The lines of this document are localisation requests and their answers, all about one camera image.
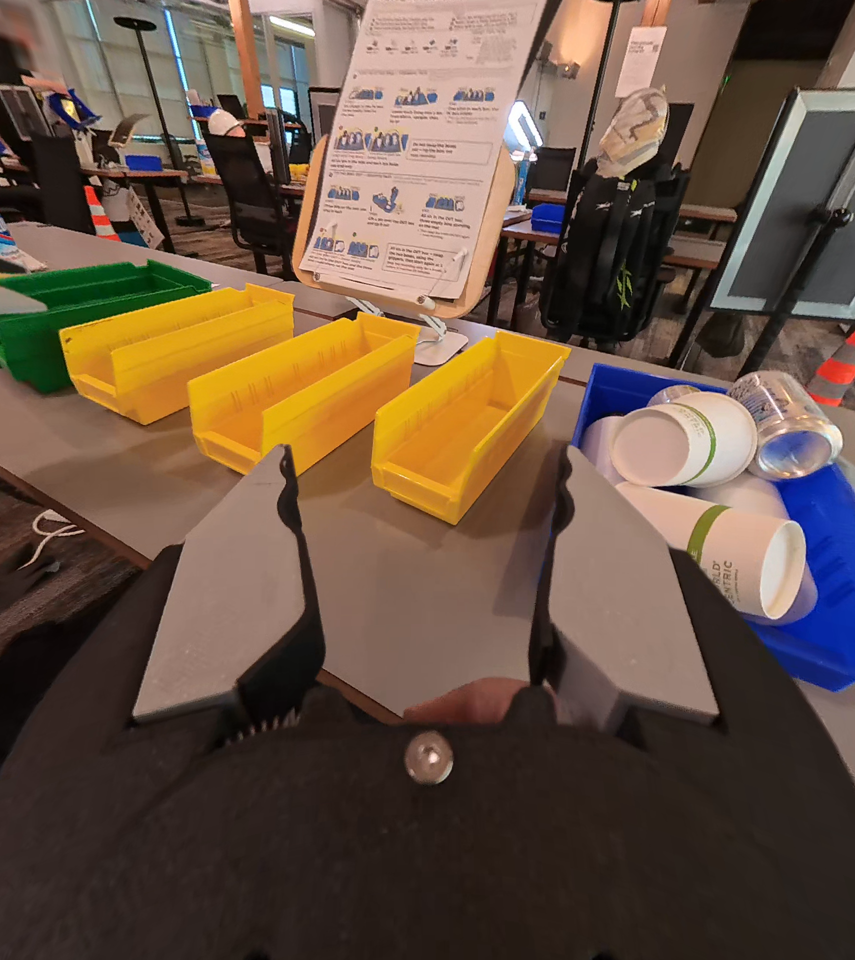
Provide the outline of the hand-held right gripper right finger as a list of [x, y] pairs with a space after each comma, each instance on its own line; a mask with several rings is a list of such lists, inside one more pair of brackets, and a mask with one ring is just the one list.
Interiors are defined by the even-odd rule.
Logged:
[[615, 732], [632, 709], [708, 726], [720, 708], [666, 540], [569, 445], [528, 647], [565, 724]]

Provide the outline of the green plastic bin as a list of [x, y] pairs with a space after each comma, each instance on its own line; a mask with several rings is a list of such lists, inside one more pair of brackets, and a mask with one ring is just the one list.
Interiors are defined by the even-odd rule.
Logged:
[[34, 314], [0, 314], [0, 368], [43, 395], [73, 385], [60, 331], [208, 293], [212, 283], [150, 260], [0, 277], [0, 287], [46, 306]]

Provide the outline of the blue plastic bin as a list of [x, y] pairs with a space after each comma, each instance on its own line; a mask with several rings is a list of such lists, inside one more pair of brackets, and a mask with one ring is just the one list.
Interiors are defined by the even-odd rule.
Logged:
[[[575, 445], [579, 449], [594, 421], [647, 407], [654, 394], [676, 383], [695, 386], [626, 367], [594, 366]], [[790, 519], [805, 534], [818, 599], [806, 617], [784, 626], [758, 623], [738, 613], [754, 625], [795, 679], [831, 692], [847, 690], [855, 685], [855, 487], [842, 472], [840, 456], [814, 474], [770, 482], [776, 484]]]

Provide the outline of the green striped paper cup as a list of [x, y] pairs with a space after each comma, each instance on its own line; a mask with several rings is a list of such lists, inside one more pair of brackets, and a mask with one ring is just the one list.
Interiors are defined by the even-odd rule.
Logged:
[[626, 414], [609, 443], [613, 467], [650, 488], [709, 488], [743, 474], [757, 452], [752, 415], [733, 397], [696, 391]]
[[616, 490], [669, 546], [694, 560], [744, 617], [785, 626], [805, 618], [817, 605], [807, 542], [796, 521], [628, 482]]

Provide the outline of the orange traffic cone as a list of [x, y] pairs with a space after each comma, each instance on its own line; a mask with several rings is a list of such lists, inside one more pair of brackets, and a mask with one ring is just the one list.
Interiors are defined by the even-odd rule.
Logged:
[[814, 402], [821, 406], [838, 407], [855, 382], [855, 329], [838, 350], [818, 367], [806, 386]]
[[101, 200], [98, 198], [95, 187], [89, 184], [86, 185], [84, 187], [84, 194], [95, 235], [99, 238], [120, 243], [121, 238], [115, 230], [112, 221], [107, 216]]

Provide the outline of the yellow plastic bin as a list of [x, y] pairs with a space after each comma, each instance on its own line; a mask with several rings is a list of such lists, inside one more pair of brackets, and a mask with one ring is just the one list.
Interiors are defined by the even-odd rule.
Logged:
[[248, 284], [60, 331], [76, 391], [148, 426], [189, 407], [195, 378], [293, 337], [294, 295]]
[[189, 412], [199, 450], [249, 474], [286, 446], [295, 473], [304, 474], [409, 388], [420, 330], [359, 313], [192, 379]]
[[374, 486], [456, 525], [543, 416], [571, 354], [499, 331], [377, 410]]

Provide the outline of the black office chair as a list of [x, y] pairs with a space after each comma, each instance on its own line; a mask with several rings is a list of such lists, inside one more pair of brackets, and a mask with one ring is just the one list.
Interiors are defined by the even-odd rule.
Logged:
[[267, 275], [266, 257], [276, 257], [281, 278], [296, 281], [291, 254], [297, 224], [266, 174], [255, 142], [209, 130], [205, 144], [227, 196], [233, 242], [253, 255], [258, 273]]

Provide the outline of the white metal stand base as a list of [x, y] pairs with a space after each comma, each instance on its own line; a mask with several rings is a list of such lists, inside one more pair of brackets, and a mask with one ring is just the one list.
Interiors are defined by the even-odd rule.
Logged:
[[413, 363], [424, 367], [440, 367], [468, 345], [468, 337], [454, 330], [417, 306], [378, 306], [370, 299], [348, 298], [352, 310], [341, 313], [341, 319], [359, 323], [361, 338], [370, 352], [399, 343], [413, 348]]

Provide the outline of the black backpack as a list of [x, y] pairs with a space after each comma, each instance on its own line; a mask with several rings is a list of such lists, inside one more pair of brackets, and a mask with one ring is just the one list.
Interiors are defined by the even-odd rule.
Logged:
[[562, 232], [541, 285], [546, 338], [613, 349], [642, 333], [670, 278], [663, 266], [690, 172], [602, 176], [590, 158], [572, 175]]

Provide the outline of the grey framed board panel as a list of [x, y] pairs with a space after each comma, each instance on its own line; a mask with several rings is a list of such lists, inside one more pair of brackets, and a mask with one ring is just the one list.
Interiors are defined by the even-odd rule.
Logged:
[[772, 314], [809, 237], [835, 209], [851, 221], [818, 257], [793, 318], [855, 319], [855, 88], [796, 90], [714, 273], [709, 310]]

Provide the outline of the printed instruction sheet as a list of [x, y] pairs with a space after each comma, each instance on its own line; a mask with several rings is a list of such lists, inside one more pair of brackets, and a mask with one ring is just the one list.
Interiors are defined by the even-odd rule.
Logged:
[[545, 8], [367, 2], [301, 258], [315, 282], [462, 294]]

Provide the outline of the crumpled white patterned bundle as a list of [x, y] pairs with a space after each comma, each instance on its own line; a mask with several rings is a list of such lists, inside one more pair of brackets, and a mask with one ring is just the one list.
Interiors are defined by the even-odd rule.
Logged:
[[657, 155], [667, 132], [670, 105], [666, 89], [647, 87], [626, 96], [600, 140], [596, 173], [624, 178]]

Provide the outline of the black light stand pole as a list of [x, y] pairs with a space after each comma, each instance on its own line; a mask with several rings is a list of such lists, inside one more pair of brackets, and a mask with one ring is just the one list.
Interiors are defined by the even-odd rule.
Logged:
[[578, 158], [577, 158], [578, 168], [581, 168], [588, 159], [590, 141], [596, 125], [597, 115], [598, 115], [601, 96], [602, 96], [604, 76], [605, 76], [605, 72], [606, 72], [609, 58], [610, 58], [615, 31], [617, 29], [617, 21], [619, 17], [620, 8], [624, 4], [623, 1], [606, 1], [605, 3], [608, 4], [610, 7], [609, 18], [608, 18], [608, 22], [607, 22], [607, 26], [604, 34], [603, 45], [601, 47], [601, 53], [598, 61], [595, 79], [594, 79], [594, 85], [591, 93], [586, 125], [583, 131], [580, 150], [578, 152]]

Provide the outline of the black board stand frame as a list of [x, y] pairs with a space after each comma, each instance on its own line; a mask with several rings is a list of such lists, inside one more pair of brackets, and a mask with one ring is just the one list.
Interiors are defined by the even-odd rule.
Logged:
[[855, 213], [811, 210], [799, 239], [762, 236], [743, 216], [688, 313], [666, 364], [680, 369], [701, 314], [763, 316], [766, 324], [740, 369], [761, 369], [791, 320], [855, 323]]

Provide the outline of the white wall notice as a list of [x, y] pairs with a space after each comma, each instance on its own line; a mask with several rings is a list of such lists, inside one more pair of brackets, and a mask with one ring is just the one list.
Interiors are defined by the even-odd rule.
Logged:
[[667, 33], [667, 26], [637, 26], [630, 32], [614, 96], [626, 98], [651, 88]]

